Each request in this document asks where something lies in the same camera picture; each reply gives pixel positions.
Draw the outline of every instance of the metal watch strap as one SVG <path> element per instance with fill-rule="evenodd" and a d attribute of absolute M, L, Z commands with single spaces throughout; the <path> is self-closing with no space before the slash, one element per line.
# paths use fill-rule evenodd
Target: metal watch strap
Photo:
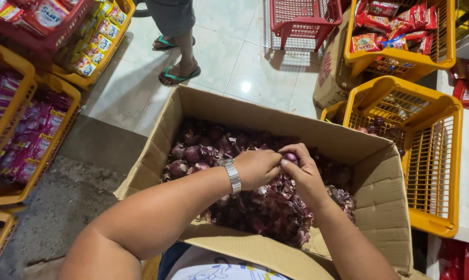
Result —
<path fill-rule="evenodd" d="M 233 187 L 233 194 L 235 194 L 242 190 L 242 182 L 239 180 L 238 171 L 235 169 L 233 162 L 225 164 L 224 168 L 226 168 L 227 175 L 230 176 L 231 186 Z"/>

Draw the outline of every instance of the flip-flop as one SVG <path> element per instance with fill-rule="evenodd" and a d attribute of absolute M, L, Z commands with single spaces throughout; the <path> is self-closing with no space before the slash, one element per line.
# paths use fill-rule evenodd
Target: flip-flop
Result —
<path fill-rule="evenodd" d="M 155 47 L 156 50 L 168 50 L 168 49 L 179 47 L 176 44 L 173 44 L 173 43 L 170 43 L 170 42 L 167 42 L 166 40 L 164 40 L 164 35 L 158 36 L 157 40 L 162 44 L 166 44 L 167 46 L 166 47 L 161 47 L 161 48 Z M 195 37 L 193 36 L 193 45 L 195 45 L 195 43 L 196 43 L 196 40 L 195 40 Z"/>
<path fill-rule="evenodd" d="M 164 76 L 167 77 L 167 78 L 171 78 L 171 79 L 173 79 L 173 80 L 175 80 L 175 81 L 177 81 L 177 82 L 179 82 L 179 83 L 181 83 L 181 82 L 183 82 L 183 81 L 185 81 L 185 80 L 189 80 L 189 79 L 191 79 L 191 78 L 195 78 L 195 77 L 199 76 L 200 73 L 202 72 L 202 70 L 201 70 L 200 67 L 198 66 L 198 67 L 195 69 L 195 71 L 193 71 L 191 74 L 189 74 L 189 75 L 186 76 L 185 78 L 180 78 L 180 77 L 177 77 L 177 76 L 174 76 L 174 75 L 169 75 L 169 70 L 170 70 L 171 68 L 172 68 L 172 66 L 169 66 L 169 67 L 167 67 L 167 69 L 165 69 Z M 160 81 L 162 84 L 166 85 L 166 86 L 175 86 L 175 85 L 177 85 L 177 84 L 167 85 L 167 84 L 165 84 L 161 79 L 159 79 L 159 81 Z"/>

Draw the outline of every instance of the silver wristwatch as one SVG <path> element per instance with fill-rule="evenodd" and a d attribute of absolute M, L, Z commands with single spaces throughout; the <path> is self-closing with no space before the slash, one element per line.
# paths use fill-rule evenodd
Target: silver wristwatch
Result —
<path fill-rule="evenodd" d="M 234 162 L 234 158 L 221 158 L 217 161 L 219 166 L 223 166 L 224 168 L 226 168 L 227 175 L 230 176 L 231 186 L 233 187 L 233 194 L 239 193 L 242 190 L 242 182 L 239 180 L 238 171 L 233 165 Z"/>

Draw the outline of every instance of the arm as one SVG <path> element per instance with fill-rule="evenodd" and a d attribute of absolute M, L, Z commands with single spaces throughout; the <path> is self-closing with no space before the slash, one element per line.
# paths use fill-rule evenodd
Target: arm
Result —
<path fill-rule="evenodd" d="M 289 145 L 301 167 L 281 160 L 281 167 L 296 182 L 302 200 L 311 208 L 342 280 L 397 280 L 400 277 L 383 255 L 354 226 L 328 195 L 316 163 L 304 144 Z"/>
<path fill-rule="evenodd" d="M 268 184 L 280 159 L 271 150 L 239 155 L 234 165 L 242 189 Z M 139 260 L 169 248 L 198 214 L 231 192 L 224 167 L 213 167 L 131 195 L 79 234 L 58 279 L 141 279 Z"/>

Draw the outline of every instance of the foot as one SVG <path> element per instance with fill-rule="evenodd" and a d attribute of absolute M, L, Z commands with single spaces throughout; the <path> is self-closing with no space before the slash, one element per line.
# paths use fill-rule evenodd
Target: foot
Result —
<path fill-rule="evenodd" d="M 174 65 L 170 70 L 169 70 L 169 75 L 176 76 L 179 78 L 186 78 L 188 77 L 191 73 L 193 73 L 196 69 L 198 68 L 198 62 L 193 58 L 192 62 L 183 62 L 182 60 L 179 61 L 178 64 Z M 181 81 L 174 80 L 169 77 L 165 77 L 165 73 L 162 72 L 160 75 L 158 75 L 158 79 L 160 81 L 168 86 L 172 85 L 177 85 L 181 83 Z"/>
<path fill-rule="evenodd" d="M 169 42 L 169 43 L 171 43 L 171 44 L 176 45 L 176 39 L 175 39 L 174 37 L 167 37 L 167 36 L 164 36 L 164 37 L 162 38 L 162 40 L 167 41 L 167 42 Z M 152 45 L 153 45 L 154 48 L 165 48 L 165 47 L 168 47 L 168 45 L 166 45 L 166 44 L 160 42 L 160 41 L 158 40 L 158 38 L 156 38 L 155 42 L 153 42 Z"/>

